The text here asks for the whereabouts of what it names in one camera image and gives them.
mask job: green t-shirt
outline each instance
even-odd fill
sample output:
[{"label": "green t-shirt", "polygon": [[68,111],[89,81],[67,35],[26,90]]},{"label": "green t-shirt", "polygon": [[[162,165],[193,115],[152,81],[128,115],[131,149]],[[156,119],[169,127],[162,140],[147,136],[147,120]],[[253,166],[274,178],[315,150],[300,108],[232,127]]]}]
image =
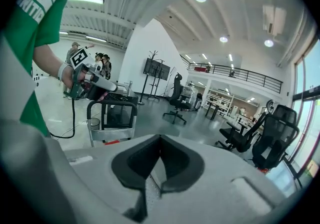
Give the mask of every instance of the green t-shirt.
[{"label": "green t-shirt", "polygon": [[[34,48],[59,41],[60,22],[67,0],[17,0],[4,28],[14,54],[30,74]],[[35,93],[28,100],[20,121],[33,125],[47,135]]]}]

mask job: tv monitor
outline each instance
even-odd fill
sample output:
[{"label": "tv monitor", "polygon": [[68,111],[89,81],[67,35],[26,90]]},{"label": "tv monitor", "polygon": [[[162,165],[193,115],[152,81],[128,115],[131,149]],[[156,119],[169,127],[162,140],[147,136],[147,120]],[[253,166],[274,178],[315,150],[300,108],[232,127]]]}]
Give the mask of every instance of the tv monitor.
[{"label": "tv monitor", "polygon": [[161,64],[160,62],[151,60],[150,58],[147,58],[144,66],[144,74],[149,73],[149,76],[156,77],[163,80],[167,80],[169,73],[170,73],[170,67],[166,66],[164,64]]}]

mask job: white wristband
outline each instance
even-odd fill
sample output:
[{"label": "white wristband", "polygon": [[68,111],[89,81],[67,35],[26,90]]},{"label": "white wristband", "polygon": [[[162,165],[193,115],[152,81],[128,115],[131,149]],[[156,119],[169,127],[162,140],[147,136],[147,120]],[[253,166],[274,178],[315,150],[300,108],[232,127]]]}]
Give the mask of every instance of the white wristband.
[{"label": "white wristband", "polygon": [[57,79],[62,81],[62,73],[63,73],[63,70],[69,66],[68,64],[66,64],[65,62],[60,66],[59,68],[59,71],[58,71],[58,76],[57,76]]}]

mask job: white ceiling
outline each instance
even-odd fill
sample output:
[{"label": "white ceiling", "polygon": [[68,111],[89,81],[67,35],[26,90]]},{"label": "white ceiling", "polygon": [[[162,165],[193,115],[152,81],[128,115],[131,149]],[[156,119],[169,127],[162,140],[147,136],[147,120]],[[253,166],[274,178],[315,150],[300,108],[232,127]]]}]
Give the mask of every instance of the white ceiling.
[{"label": "white ceiling", "polygon": [[[194,85],[198,87],[205,87],[208,82],[208,80],[205,78],[192,77],[192,76],[189,76],[187,81],[188,82],[192,81]],[[242,100],[248,100],[248,99],[254,98],[253,104],[259,104],[264,106],[266,102],[270,100],[269,98],[263,95],[243,89],[241,87],[229,85],[227,83],[223,83],[219,81],[214,81],[214,80],[211,81],[210,89],[221,91],[221,90],[225,90],[226,88],[229,90],[230,94],[233,94],[236,98],[239,98]]]},{"label": "white ceiling", "polygon": [[[286,10],[283,32],[274,37],[275,45],[268,49],[263,46],[264,40],[270,38],[262,26],[264,4]],[[264,54],[278,62],[296,37],[303,8],[300,0],[105,0],[103,5],[70,0],[63,11],[61,30],[103,38],[108,44],[125,49],[135,25],[145,26],[156,18],[180,53],[194,55],[196,62],[204,62],[199,55],[205,52],[212,63],[228,65],[231,51],[241,63],[239,40],[245,41],[248,49],[251,44],[261,46]],[[306,13],[304,19],[297,45],[303,44],[314,23]],[[221,46],[221,35],[229,35],[231,49]]]}]

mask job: black cable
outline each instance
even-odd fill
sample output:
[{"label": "black cable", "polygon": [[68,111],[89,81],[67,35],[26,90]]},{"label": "black cable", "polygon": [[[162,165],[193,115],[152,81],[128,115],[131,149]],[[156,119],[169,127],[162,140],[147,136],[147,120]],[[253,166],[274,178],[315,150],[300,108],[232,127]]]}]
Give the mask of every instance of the black cable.
[{"label": "black cable", "polygon": [[72,135],[71,136],[66,136],[66,137],[63,137],[63,136],[57,136],[57,135],[54,135],[52,133],[50,133],[53,137],[57,137],[57,138],[62,138],[62,139],[70,139],[72,138],[73,136],[75,136],[75,133],[76,133],[76,127],[75,127],[75,124],[76,124],[76,112],[75,112],[75,100],[72,98]]}]

